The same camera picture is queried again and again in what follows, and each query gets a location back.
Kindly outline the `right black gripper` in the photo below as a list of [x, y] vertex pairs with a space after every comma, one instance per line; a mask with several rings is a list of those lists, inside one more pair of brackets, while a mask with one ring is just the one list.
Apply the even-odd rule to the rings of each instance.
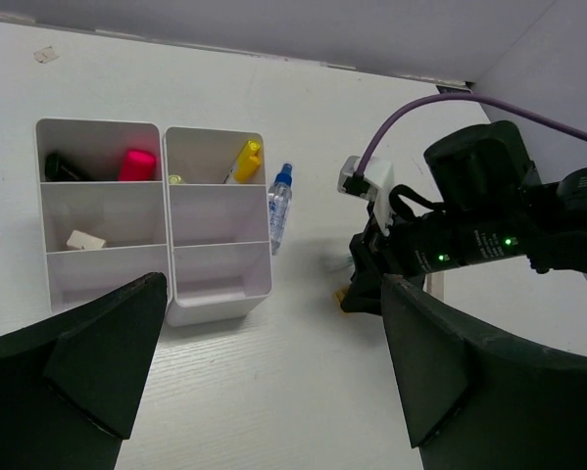
[[388, 236], [372, 218], [349, 250], [342, 307], [381, 312], [425, 468], [587, 469], [587, 356], [520, 338], [407, 281], [422, 286], [427, 274], [465, 265], [443, 214], [400, 219]]

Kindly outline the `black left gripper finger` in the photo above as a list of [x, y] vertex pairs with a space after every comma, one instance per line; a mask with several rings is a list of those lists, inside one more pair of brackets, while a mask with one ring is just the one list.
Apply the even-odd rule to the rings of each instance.
[[0, 336], [0, 469], [112, 469], [168, 306], [152, 272]]

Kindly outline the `white correction tape dispenser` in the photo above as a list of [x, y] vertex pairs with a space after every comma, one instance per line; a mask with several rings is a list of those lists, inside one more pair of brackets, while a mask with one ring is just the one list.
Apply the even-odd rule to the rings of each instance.
[[72, 251], [102, 250], [107, 247], [107, 241], [86, 232], [73, 230], [66, 246]]

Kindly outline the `tan eraser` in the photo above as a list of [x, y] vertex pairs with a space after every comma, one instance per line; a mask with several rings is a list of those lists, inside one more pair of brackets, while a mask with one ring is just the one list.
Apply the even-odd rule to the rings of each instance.
[[347, 287], [341, 288], [341, 289], [336, 290], [333, 293], [333, 295], [332, 295], [333, 300], [335, 301], [336, 305], [338, 306], [339, 310], [342, 313], [345, 312], [345, 310], [342, 307], [342, 303], [343, 303], [343, 300], [345, 299], [345, 297], [347, 295], [347, 291], [348, 291], [348, 288]]

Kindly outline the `green cap black highlighter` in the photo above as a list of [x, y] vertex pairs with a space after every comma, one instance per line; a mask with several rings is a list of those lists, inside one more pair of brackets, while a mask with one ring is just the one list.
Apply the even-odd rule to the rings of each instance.
[[70, 162], [62, 154], [54, 152], [45, 158], [44, 177], [49, 182], [91, 182], [91, 177], [83, 169]]

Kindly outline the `pale yellow pen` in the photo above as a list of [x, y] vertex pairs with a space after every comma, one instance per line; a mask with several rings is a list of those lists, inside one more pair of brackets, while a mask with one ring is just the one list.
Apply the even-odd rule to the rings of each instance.
[[183, 184], [184, 180], [176, 174], [171, 174], [168, 178], [168, 183], [169, 185], [178, 185], [178, 184]]

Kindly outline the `white eraser block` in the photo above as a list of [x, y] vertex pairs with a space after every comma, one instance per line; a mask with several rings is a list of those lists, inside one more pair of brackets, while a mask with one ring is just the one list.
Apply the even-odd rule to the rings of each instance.
[[436, 272], [425, 276], [424, 291], [433, 298], [444, 301], [444, 273]]

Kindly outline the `pink cap black highlighter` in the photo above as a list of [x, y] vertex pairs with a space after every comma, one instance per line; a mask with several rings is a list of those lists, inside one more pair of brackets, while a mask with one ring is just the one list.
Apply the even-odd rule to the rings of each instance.
[[150, 181], [155, 174], [157, 158], [155, 155], [136, 149], [125, 153], [118, 175], [118, 181]]

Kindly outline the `white marker yellow cap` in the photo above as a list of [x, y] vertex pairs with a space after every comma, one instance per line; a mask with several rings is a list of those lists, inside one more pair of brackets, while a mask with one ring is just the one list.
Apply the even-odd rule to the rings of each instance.
[[261, 165], [262, 161], [259, 156], [244, 157], [243, 159], [238, 158], [228, 172], [223, 183], [245, 184], [254, 177], [254, 174], [258, 171]]

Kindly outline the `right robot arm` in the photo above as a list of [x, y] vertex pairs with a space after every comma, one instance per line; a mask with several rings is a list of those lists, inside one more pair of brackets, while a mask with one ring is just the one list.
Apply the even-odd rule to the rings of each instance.
[[544, 184], [506, 120], [456, 131], [424, 154], [441, 194], [341, 172], [367, 200], [340, 300], [378, 315], [412, 447], [426, 469], [587, 469], [587, 357], [543, 346], [423, 291], [433, 273], [526, 257], [587, 274], [587, 168]]

